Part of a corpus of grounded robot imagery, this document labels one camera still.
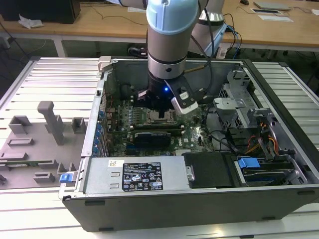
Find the blue cable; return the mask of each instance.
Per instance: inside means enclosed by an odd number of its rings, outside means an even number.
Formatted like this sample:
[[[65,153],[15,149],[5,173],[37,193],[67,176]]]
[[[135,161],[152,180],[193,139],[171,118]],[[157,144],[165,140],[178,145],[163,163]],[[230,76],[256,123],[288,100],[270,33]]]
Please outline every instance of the blue cable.
[[[233,59],[235,59],[235,57],[237,56],[237,53],[239,52],[239,45],[240,45],[239,36],[238,36],[238,33],[234,30],[234,28],[232,26],[227,24],[227,27],[234,33],[234,35],[237,37],[237,40],[238,40],[237,50],[236,50],[235,55],[233,57]]]

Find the power supply label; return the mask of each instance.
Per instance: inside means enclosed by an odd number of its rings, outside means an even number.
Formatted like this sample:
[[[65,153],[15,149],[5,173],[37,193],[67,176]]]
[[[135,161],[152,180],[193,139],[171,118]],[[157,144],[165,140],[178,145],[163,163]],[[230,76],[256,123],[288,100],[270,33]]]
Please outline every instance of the power supply label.
[[[122,190],[163,190],[160,163],[124,163]]]

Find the motherboard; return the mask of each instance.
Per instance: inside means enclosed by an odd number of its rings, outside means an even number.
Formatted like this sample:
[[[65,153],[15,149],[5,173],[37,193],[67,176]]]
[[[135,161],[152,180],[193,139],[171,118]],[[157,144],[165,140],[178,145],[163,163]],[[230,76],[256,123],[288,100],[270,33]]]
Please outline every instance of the motherboard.
[[[112,105],[106,109],[104,125],[110,157],[214,151],[211,138],[202,128],[205,106],[181,116],[169,110],[159,118],[158,112],[134,107],[130,101],[114,101]]]

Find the floor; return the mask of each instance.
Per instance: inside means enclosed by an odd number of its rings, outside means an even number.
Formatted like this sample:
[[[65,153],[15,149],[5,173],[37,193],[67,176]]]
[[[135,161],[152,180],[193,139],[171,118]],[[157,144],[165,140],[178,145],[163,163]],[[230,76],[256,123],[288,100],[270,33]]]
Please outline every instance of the floor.
[[[19,45],[29,56],[50,56],[57,57],[57,53],[51,40],[38,39],[17,39]],[[126,43],[101,42],[101,55],[127,56]],[[69,57],[96,57],[94,42],[87,41],[65,41],[65,48]],[[226,58],[232,58],[235,49],[227,54]],[[269,51],[242,49],[241,54],[237,54],[238,59],[250,59],[252,61],[275,61],[286,62],[305,82],[314,74],[319,65],[319,54],[312,52],[290,51],[287,55],[283,51],[278,51],[277,55],[268,60]],[[11,48],[0,51],[0,98],[10,87],[14,79],[19,75],[28,59],[18,48],[15,42],[11,43]],[[313,91],[319,87],[319,71],[312,77],[309,84]]]

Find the paper on desk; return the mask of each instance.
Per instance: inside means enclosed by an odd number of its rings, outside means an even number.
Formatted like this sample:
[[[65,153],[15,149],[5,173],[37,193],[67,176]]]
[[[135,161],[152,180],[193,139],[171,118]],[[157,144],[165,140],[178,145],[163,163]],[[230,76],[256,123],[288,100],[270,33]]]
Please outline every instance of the paper on desk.
[[[30,19],[27,19],[27,18],[24,18],[23,16],[20,16],[20,20],[19,20],[19,23],[28,28],[28,29],[31,29],[31,27],[41,27],[41,26],[44,26],[42,24],[42,21],[41,20],[30,20]]]
[[[294,22],[289,17],[286,16],[264,16],[258,15],[264,21],[287,21],[287,22]]]
[[[312,9],[312,12],[313,12],[314,15],[319,16],[319,10]]]

